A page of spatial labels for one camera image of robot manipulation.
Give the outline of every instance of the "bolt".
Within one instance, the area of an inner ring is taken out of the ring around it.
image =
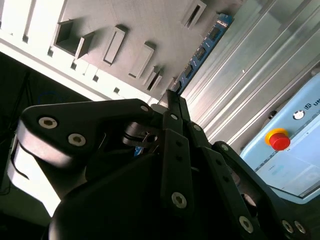
[[[275,115],[277,114],[277,111],[271,111],[270,113],[269,113],[269,115],[268,115],[268,119],[272,119]]]
[[[148,112],[148,111],[149,111],[149,108],[147,108],[146,106],[141,105],[140,108],[141,108],[143,111],[145,111],[145,112]]]
[[[194,127],[195,130],[197,130],[199,132],[201,131],[201,127],[199,127],[198,125],[195,124],[195,125],[193,125],[193,127]]]
[[[226,145],[224,145],[224,144],[221,144],[221,148],[222,148],[223,150],[225,150],[226,152],[229,151],[229,148],[228,148]]]
[[[294,232],[294,229],[286,220],[282,220],[282,225],[284,226],[285,230],[287,230],[289,233],[292,234]]]
[[[245,216],[239,217],[239,223],[248,233],[252,234],[254,232],[254,226],[252,226],[251,222]]]
[[[306,233],[305,228],[300,224],[300,222],[294,221],[294,224],[295,224],[296,228],[297,228],[301,233],[303,233],[303,234]]]
[[[180,192],[174,192],[171,195],[173,204],[179,209],[185,209],[187,206],[187,200]]]
[[[178,117],[174,114],[171,114],[171,117],[174,119],[174,120],[178,120]]]
[[[86,139],[81,134],[72,133],[68,136],[68,142],[73,146],[82,147],[86,144]]]
[[[44,116],[38,121],[39,125],[45,129],[54,129],[58,126],[58,123],[52,117]]]

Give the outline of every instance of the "light blue control box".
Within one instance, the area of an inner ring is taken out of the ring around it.
[[[311,78],[241,153],[242,159],[281,198],[305,204],[320,194],[320,73]],[[265,142],[273,129],[287,130],[290,146]]]

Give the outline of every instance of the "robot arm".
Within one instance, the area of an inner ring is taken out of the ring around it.
[[[52,216],[43,239],[310,239],[183,98],[165,96],[162,111],[128,99],[23,112],[8,175]]]

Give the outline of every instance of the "metal panel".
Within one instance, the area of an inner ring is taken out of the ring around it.
[[[203,41],[202,36],[212,28],[216,13],[234,16],[243,0],[203,1],[206,4],[204,11],[200,14],[198,10],[191,21],[194,26],[188,29],[180,21],[192,2],[194,0],[68,0],[62,10],[61,21],[74,20],[74,36],[96,32],[89,54],[84,55],[83,60],[153,98],[160,99],[171,79],[181,73],[197,50]],[[114,27],[118,25],[125,26],[128,31],[117,51],[116,61],[110,66],[104,61],[106,45]],[[129,73],[146,41],[154,43],[156,49],[141,78],[134,79]],[[153,66],[160,66],[162,79],[148,91],[142,83]]]
[[[211,142],[226,141],[239,152],[267,111],[308,79],[320,61],[319,19],[318,0],[248,0],[242,6],[182,94]]]

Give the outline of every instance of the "blue circuit board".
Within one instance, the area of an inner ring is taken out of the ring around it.
[[[188,83],[195,76],[198,69],[207,59],[208,55],[211,53],[211,51],[215,48],[219,40],[225,34],[228,27],[231,25],[232,21],[232,16],[223,13],[219,15],[214,26],[209,31],[207,36],[204,38],[203,42],[196,50],[196,52],[190,59],[189,63],[184,68],[183,72],[179,75],[179,77],[169,88],[170,90],[178,93],[179,95],[184,91]]]

